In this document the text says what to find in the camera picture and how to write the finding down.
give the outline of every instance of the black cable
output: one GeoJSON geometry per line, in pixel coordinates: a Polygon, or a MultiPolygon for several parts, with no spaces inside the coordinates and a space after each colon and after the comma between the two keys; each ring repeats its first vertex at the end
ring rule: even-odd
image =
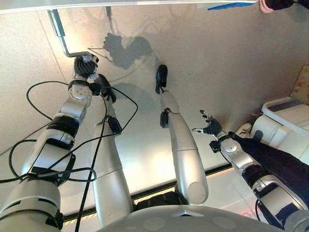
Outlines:
{"type": "MultiPolygon", "coordinates": [[[[135,112],[133,113],[133,115],[131,116],[131,118],[128,120],[128,122],[124,125],[124,127],[121,129],[121,132],[127,127],[127,125],[129,124],[129,122],[131,121],[131,119],[134,117],[134,115],[136,114],[136,112],[138,111],[138,105],[136,104],[136,102],[134,100],[132,100],[128,95],[126,95],[125,93],[121,92],[120,90],[116,89],[116,88],[113,88],[113,87],[110,87],[116,91],[118,91],[119,93],[123,94],[125,97],[127,97],[130,101],[132,101],[135,106],[136,106],[136,110],[135,112]]],[[[105,117],[106,117],[106,114],[107,114],[107,107],[106,107],[106,102],[105,102],[105,99],[103,98],[104,100],[104,104],[105,104],[105,117]]],[[[103,131],[104,131],[104,125],[105,125],[105,117],[104,117],[104,120],[103,120],[103,126],[102,126],[102,131],[101,131],[101,135],[99,137],[99,141],[98,141],[98,145],[97,145],[97,148],[96,148],[96,151],[94,153],[94,157],[93,157],[93,160],[92,160],[92,165],[91,165],[91,168],[94,168],[94,165],[95,165],[95,162],[96,162],[96,157],[97,157],[97,153],[98,153],[98,149],[99,149],[99,145],[101,143],[101,139],[104,137],[103,136],[103,131]]],[[[85,187],[85,190],[84,190],[84,195],[83,195],[83,198],[82,198],[82,202],[81,202],[81,206],[80,206],[80,209],[79,209],[79,212],[78,212],[78,216],[77,216],[77,221],[76,221],[76,225],[75,225],[75,232],[78,232],[79,230],[79,227],[80,227],[80,223],[81,223],[81,219],[82,219],[82,214],[83,214],[83,210],[84,210],[84,204],[85,204],[85,201],[86,201],[86,197],[87,197],[87,193],[88,193],[88,190],[89,190],[89,183],[86,184],[86,187],[85,187]]]]}
{"type": "Polygon", "coordinates": [[[32,85],[28,90],[27,90],[27,93],[26,93],[26,98],[27,98],[27,101],[29,102],[29,104],[33,107],[33,109],[35,109],[37,112],[39,112],[41,115],[43,115],[45,118],[48,118],[49,120],[53,120],[51,117],[47,116],[46,114],[44,114],[42,111],[40,111],[33,103],[32,101],[30,100],[29,98],[29,93],[30,93],[30,90],[32,90],[32,88],[38,86],[38,85],[42,85],[42,84],[46,84],[46,83],[60,83],[60,84],[64,84],[64,85],[68,85],[67,83],[64,83],[64,82],[61,82],[61,81],[43,81],[43,82],[39,82],[39,83],[36,83],[35,85],[32,85]]]}
{"type": "Polygon", "coordinates": [[[65,171],[61,171],[61,172],[52,172],[52,173],[44,173],[44,174],[36,174],[36,176],[38,178],[41,178],[41,177],[48,177],[48,176],[53,176],[53,175],[60,175],[60,174],[67,174],[67,173],[76,173],[76,172],[81,172],[81,171],[87,171],[89,170],[90,171],[90,178],[87,179],[87,180],[81,180],[81,179],[72,179],[72,178],[67,178],[66,180],[69,180],[69,181],[75,181],[75,182],[92,182],[94,180],[96,180],[97,178],[97,173],[96,171],[93,169],[93,168],[76,168],[76,169],[72,169],[72,170],[65,170],[65,171]]]}
{"type": "Polygon", "coordinates": [[[225,158],[225,156],[222,154],[222,151],[220,151],[220,153],[221,153],[222,157],[226,160],[226,162],[231,163],[231,162],[229,162],[229,161],[227,160],[227,158],[225,158]]]}
{"type": "Polygon", "coordinates": [[[10,151],[10,154],[9,154],[9,167],[10,167],[10,170],[11,170],[11,172],[13,173],[13,175],[14,175],[15,177],[20,177],[20,176],[16,173],[16,171],[15,171],[15,169],[14,169],[14,167],[13,167],[13,164],[12,164],[12,156],[13,156],[13,152],[14,152],[15,148],[16,148],[18,145],[20,145],[21,143],[25,143],[25,142],[35,142],[35,141],[37,141],[37,140],[36,140],[36,139],[26,139],[26,140],[22,140],[22,141],[17,142],[17,143],[12,147],[12,149],[11,149],[11,151],[10,151]]]}
{"type": "Polygon", "coordinates": [[[256,217],[259,221],[261,221],[260,217],[259,217],[259,214],[257,212],[257,204],[259,203],[259,199],[256,199],[256,202],[255,202],[255,214],[256,214],[256,217]]]}
{"type": "Polygon", "coordinates": [[[90,171],[90,177],[93,174],[94,178],[92,178],[92,179],[90,178],[90,179],[87,179],[87,180],[67,178],[66,180],[75,181],[75,182],[87,182],[87,183],[96,180],[97,173],[95,172],[95,170],[93,168],[77,168],[77,169],[72,169],[72,170],[65,170],[65,171],[61,171],[61,172],[57,171],[57,172],[51,172],[51,173],[25,173],[25,174],[20,175],[16,178],[0,180],[0,184],[13,182],[13,181],[16,181],[16,180],[23,180],[23,178],[27,177],[27,176],[42,178],[42,177],[48,177],[48,176],[54,176],[54,175],[60,175],[60,174],[67,174],[67,173],[75,173],[75,172],[87,171],[87,170],[90,171]]]}
{"type": "MultiPolygon", "coordinates": [[[[102,125],[100,139],[98,140],[97,148],[96,148],[96,151],[95,151],[93,159],[92,159],[91,168],[94,168],[94,166],[95,166],[95,162],[96,162],[96,158],[97,158],[97,154],[98,154],[98,149],[100,147],[100,144],[101,144],[101,141],[102,141],[102,136],[103,136],[103,133],[104,133],[105,118],[106,118],[106,115],[107,115],[107,105],[106,105],[104,97],[102,97],[102,98],[103,98],[104,105],[105,105],[105,115],[104,115],[103,122],[102,122],[103,125],[102,125]]],[[[86,202],[89,186],[90,186],[90,183],[88,182],[85,186],[82,202],[81,202],[81,205],[80,205],[80,208],[79,208],[79,212],[78,212],[78,216],[77,216],[77,220],[76,220],[76,225],[75,225],[75,232],[78,232],[79,226],[81,224],[82,214],[83,214],[84,205],[85,205],[85,202],[86,202]]]]}
{"type": "MultiPolygon", "coordinates": [[[[133,113],[133,115],[130,117],[130,119],[127,121],[127,123],[125,124],[125,126],[122,128],[122,130],[120,131],[120,133],[126,128],[126,126],[129,124],[129,122],[132,120],[132,118],[135,116],[136,112],[138,111],[139,107],[138,105],[136,104],[136,102],[134,100],[132,100],[130,97],[128,97],[126,94],[124,94],[123,92],[117,90],[116,88],[113,88],[115,89],[116,91],[120,92],[121,94],[123,94],[125,97],[127,97],[130,101],[132,101],[135,106],[136,106],[136,109],[135,109],[135,112],[133,113]]],[[[76,151],[77,149],[79,149],[81,146],[91,142],[91,141],[94,141],[94,140],[97,140],[99,138],[104,138],[104,137],[108,137],[108,136],[113,136],[113,135],[116,135],[116,133],[113,133],[113,134],[107,134],[107,135],[103,135],[103,136],[100,136],[100,137],[96,137],[96,138],[93,138],[93,139],[89,139],[89,140],[86,140],[84,142],[82,142],[81,144],[79,144],[76,148],[74,148],[73,150],[71,150],[69,153],[67,153],[66,155],[64,155],[63,157],[61,157],[59,160],[57,160],[55,163],[53,163],[51,166],[49,166],[47,168],[47,170],[50,170],[51,168],[53,168],[54,166],[56,166],[58,163],[60,163],[62,160],[64,160],[66,157],[68,157],[70,154],[72,154],[74,151],[76,151]]]]}
{"type": "Polygon", "coordinates": [[[34,176],[34,175],[35,174],[33,174],[33,173],[25,173],[23,175],[20,175],[19,177],[15,177],[15,178],[12,178],[12,179],[0,180],[0,184],[9,183],[9,182],[13,182],[13,181],[16,181],[16,180],[21,180],[22,178],[24,178],[26,176],[34,176]]]}

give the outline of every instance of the black fabric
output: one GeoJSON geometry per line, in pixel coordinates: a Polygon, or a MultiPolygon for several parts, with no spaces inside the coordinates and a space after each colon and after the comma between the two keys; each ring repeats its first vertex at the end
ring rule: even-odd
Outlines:
{"type": "Polygon", "coordinates": [[[282,10],[293,5],[294,0],[265,0],[266,5],[273,10],[282,10]]]}
{"type": "Polygon", "coordinates": [[[180,202],[178,199],[178,195],[175,192],[171,191],[138,202],[138,204],[134,208],[134,211],[159,205],[179,205],[179,204],[180,202]]]}
{"type": "Polygon", "coordinates": [[[309,0],[300,0],[299,3],[309,9],[309,0]]]}
{"type": "Polygon", "coordinates": [[[254,139],[229,135],[239,142],[244,152],[251,155],[263,168],[276,176],[296,193],[309,207],[309,166],[291,154],[277,150],[254,139]]]}

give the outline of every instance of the metal bar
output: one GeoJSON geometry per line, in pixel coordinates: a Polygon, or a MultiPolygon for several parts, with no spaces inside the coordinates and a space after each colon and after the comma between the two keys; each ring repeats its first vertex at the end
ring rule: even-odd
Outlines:
{"type": "Polygon", "coordinates": [[[66,42],[64,40],[65,33],[64,33],[64,29],[62,27],[62,23],[61,23],[61,19],[60,19],[58,10],[57,9],[56,10],[48,10],[47,12],[48,12],[49,20],[50,20],[50,23],[52,24],[52,28],[53,28],[53,31],[55,33],[55,36],[59,38],[63,53],[69,58],[79,57],[79,56],[87,56],[87,57],[90,56],[90,57],[92,57],[91,53],[89,53],[89,52],[70,53],[68,51],[66,42]]]}

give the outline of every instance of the robotic hand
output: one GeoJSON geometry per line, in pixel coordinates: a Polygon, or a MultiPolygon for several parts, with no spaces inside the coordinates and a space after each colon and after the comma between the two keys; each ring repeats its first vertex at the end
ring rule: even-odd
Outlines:
{"type": "Polygon", "coordinates": [[[283,184],[276,173],[265,169],[250,154],[244,152],[235,140],[234,133],[226,133],[210,114],[204,110],[200,112],[206,118],[206,127],[194,128],[192,131],[211,134],[217,139],[210,143],[210,147],[214,153],[220,151],[253,190],[266,220],[286,231],[306,231],[309,211],[302,198],[283,184]]]}

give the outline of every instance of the beige surface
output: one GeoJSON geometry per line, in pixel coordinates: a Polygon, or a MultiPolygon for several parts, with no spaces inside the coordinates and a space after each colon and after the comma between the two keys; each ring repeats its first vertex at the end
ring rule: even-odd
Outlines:
{"type": "MultiPolygon", "coordinates": [[[[59,13],[71,52],[102,48],[111,32],[105,8],[59,13]]],[[[211,12],[195,5],[112,7],[113,28],[122,37],[123,50],[112,57],[106,50],[96,51],[113,61],[99,57],[99,72],[140,106],[127,130],[116,138],[130,192],[175,178],[169,131],[159,126],[159,96],[154,89],[159,63],[169,68],[169,89],[189,127],[204,125],[198,111],[206,109],[227,130],[236,130],[263,102],[291,92],[299,67],[309,63],[308,17],[307,9],[296,4],[267,15],[260,12],[258,4],[211,12]]],[[[27,88],[39,81],[69,81],[73,60],[62,54],[47,12],[0,15],[0,21],[0,147],[4,151],[47,122],[28,105],[27,88]]],[[[38,87],[31,95],[50,116],[65,96],[65,86],[52,84],[38,87]]],[[[117,97],[116,113],[124,124],[134,106],[117,97]]],[[[77,145],[91,138],[96,101],[77,134],[77,145]]],[[[225,162],[220,154],[211,152],[211,136],[194,137],[205,169],[225,162]]],[[[30,145],[16,150],[17,170],[30,152],[30,145]]],[[[90,145],[76,152],[76,168],[89,165],[89,153],[90,145]]],[[[0,159],[1,178],[12,177],[7,157],[5,153],[0,159]]],[[[72,178],[85,176],[75,174],[72,178]]],[[[0,186],[0,204],[15,184],[0,186]]],[[[60,187],[63,213],[77,210],[83,190],[83,183],[60,187]]],[[[86,207],[93,204],[89,192],[86,207]]]]}
{"type": "Polygon", "coordinates": [[[290,96],[309,104],[309,65],[302,67],[290,96]]]}

